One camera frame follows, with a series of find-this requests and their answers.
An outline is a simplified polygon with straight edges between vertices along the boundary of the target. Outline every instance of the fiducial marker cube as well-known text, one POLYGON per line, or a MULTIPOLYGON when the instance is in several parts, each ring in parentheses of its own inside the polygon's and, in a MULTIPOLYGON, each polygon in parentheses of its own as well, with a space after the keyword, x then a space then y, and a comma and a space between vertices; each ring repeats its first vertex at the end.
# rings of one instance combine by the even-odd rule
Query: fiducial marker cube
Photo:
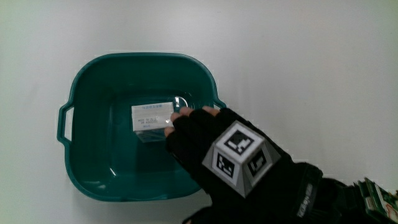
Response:
POLYGON ((202 164, 246 198, 279 159, 263 136, 235 121, 211 145, 202 164))

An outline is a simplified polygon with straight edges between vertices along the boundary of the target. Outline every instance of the white background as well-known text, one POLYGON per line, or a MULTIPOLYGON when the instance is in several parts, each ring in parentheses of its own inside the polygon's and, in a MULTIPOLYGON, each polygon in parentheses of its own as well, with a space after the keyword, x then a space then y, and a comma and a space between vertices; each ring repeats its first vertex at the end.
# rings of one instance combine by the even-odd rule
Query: white background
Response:
POLYGON ((57 111, 82 65, 121 50, 199 59, 296 161, 398 189, 397 41, 395 0, 2 0, 0 222, 179 223, 210 203, 104 203, 70 183, 57 111))

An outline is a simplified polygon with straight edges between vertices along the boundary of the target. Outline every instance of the black glove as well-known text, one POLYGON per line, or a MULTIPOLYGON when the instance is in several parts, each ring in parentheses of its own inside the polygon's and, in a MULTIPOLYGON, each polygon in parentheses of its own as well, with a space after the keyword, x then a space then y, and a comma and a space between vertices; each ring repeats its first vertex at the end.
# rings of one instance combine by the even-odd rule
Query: black glove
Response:
POLYGON ((214 117, 205 110, 174 121, 175 131, 167 137, 167 150, 211 197, 212 206, 192 216, 197 223, 299 223, 309 218, 322 172, 292 158, 262 131, 230 109, 214 117), (243 198, 203 166, 213 141, 234 121, 240 121, 263 136, 281 155, 252 192, 243 198))

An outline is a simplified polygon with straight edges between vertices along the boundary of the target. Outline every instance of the finger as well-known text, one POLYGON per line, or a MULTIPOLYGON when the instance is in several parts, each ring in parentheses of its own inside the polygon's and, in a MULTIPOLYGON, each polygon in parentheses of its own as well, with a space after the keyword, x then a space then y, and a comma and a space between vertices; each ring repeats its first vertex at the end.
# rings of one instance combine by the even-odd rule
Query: finger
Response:
POLYGON ((180 109, 180 114, 181 115, 185 115, 185 116, 189 116, 192 111, 193 111, 192 108, 184 106, 183 108, 180 109))
POLYGON ((166 138, 166 150, 191 174, 201 167, 203 153, 178 129, 166 138))
POLYGON ((218 138, 218 136, 220 136, 220 134, 228 127, 205 110, 195 110, 191 113, 189 118, 206 130, 206 132, 211 136, 212 141, 218 138))
POLYGON ((211 146, 209 132, 189 117, 181 116, 174 121, 173 125, 176 131, 183 134, 201 152, 206 152, 211 146))
POLYGON ((164 136, 168 137, 174 131, 173 127, 166 127, 164 129, 164 136))
POLYGON ((174 122, 177 118, 181 117, 181 114, 179 113, 172 113, 172 115, 170 116, 170 119, 172 120, 172 122, 174 122))
POLYGON ((211 114, 213 116, 216 116, 220 112, 219 110, 216 110, 216 109, 211 108, 209 106, 204 106, 202 109, 204 109, 207 113, 209 113, 209 114, 211 114))

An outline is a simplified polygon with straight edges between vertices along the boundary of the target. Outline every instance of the teal plastic basin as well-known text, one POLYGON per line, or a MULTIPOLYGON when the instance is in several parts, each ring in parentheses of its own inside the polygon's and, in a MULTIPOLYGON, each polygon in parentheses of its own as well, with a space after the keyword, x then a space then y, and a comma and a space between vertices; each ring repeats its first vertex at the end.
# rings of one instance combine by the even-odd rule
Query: teal plastic basin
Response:
POLYGON ((165 141, 142 143, 132 131, 131 106, 184 99, 201 108, 226 105, 199 61, 182 54, 109 54, 87 63, 59 111, 58 140, 65 146, 71 182, 102 201, 184 197, 200 190, 165 150, 165 141), (72 139, 66 112, 74 108, 72 139))

